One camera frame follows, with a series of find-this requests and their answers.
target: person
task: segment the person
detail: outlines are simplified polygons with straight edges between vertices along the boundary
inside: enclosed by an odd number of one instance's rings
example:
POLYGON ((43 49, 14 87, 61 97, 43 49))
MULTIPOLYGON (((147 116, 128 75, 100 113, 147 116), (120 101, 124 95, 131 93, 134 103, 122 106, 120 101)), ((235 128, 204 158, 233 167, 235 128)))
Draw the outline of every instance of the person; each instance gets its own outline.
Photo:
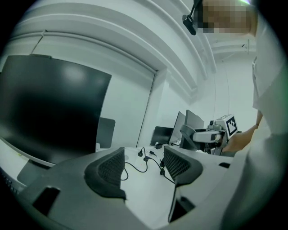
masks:
POLYGON ((263 105, 263 101, 265 98, 273 98, 277 102, 277 99, 271 96, 272 93, 269 92, 269 89, 272 88, 273 84, 276 84, 275 82, 279 82, 277 79, 280 79, 280 75, 285 73, 283 69, 286 56, 268 22, 251 4, 241 3, 239 0, 203 0, 201 7, 200 15, 202 15, 202 27, 204 29, 212 28, 213 32, 219 33, 250 34, 256 41, 256 58, 252 64, 252 81, 254 83, 253 107, 258 110, 258 113, 255 125, 243 133, 235 134, 222 151, 236 152, 244 149, 250 143, 253 134, 261 123, 267 126, 266 120, 263 119, 263 110, 269 117, 269 127, 273 127, 272 131, 279 132, 277 127, 284 129, 280 126, 279 121, 270 119, 274 114, 271 114, 267 106, 263 105))

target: white desk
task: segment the white desk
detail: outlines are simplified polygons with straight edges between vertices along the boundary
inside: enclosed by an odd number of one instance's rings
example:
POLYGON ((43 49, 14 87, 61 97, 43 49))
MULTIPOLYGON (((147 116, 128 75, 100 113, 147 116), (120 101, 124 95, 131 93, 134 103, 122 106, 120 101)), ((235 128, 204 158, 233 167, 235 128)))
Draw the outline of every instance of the white desk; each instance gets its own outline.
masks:
MULTIPOLYGON (((138 156, 141 148, 126 148, 126 162, 131 163, 137 169, 145 171, 146 163, 142 157, 138 156)), ((150 154, 152 150, 160 159, 163 158, 163 148, 155 149, 153 147, 145 147, 146 155, 155 159, 158 163, 159 159, 150 154)), ((174 184, 168 181, 164 176, 160 175, 160 169, 153 160, 148 160, 148 170, 145 173, 138 172, 129 164, 125 164, 125 168, 129 174, 127 181, 121 181, 121 189, 126 192, 126 206, 149 228, 157 229, 168 225, 168 215, 171 208, 172 198, 174 194, 174 184)), ((172 180, 169 172, 165 168, 165 176, 172 180)), ((123 171, 122 179, 127 177, 123 171)))

